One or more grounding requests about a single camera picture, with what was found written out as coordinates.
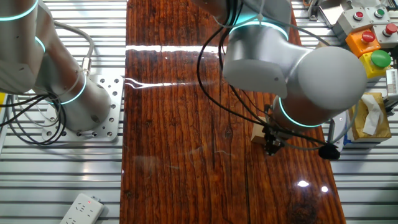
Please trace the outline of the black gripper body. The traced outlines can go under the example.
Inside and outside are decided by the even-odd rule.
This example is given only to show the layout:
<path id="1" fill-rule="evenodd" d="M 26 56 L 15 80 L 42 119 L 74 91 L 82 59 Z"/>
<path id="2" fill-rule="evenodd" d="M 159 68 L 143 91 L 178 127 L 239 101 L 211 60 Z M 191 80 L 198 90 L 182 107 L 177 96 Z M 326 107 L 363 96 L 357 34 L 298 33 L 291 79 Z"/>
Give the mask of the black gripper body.
<path id="1" fill-rule="evenodd" d="M 264 126 L 264 139 L 266 145 L 284 145 L 283 140 L 278 137 L 272 126 L 269 125 Z"/>

